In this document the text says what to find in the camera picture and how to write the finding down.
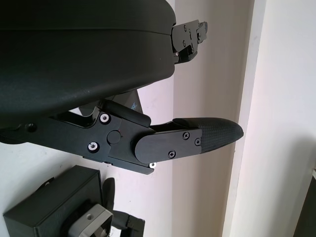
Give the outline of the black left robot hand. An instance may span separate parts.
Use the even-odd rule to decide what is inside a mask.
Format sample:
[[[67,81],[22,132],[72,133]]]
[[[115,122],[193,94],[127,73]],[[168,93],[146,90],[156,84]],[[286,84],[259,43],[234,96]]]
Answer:
[[[150,174],[161,161],[243,136],[223,118],[160,125],[110,100],[173,75],[206,39],[164,0],[3,0],[0,140],[32,143]]]

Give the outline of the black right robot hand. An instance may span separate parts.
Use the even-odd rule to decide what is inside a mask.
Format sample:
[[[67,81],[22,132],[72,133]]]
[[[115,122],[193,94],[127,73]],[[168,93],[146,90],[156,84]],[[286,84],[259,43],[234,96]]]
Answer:
[[[143,237],[145,220],[128,213],[114,210],[115,179],[108,178],[103,182],[103,206],[113,214],[112,226],[121,230],[121,237]]]

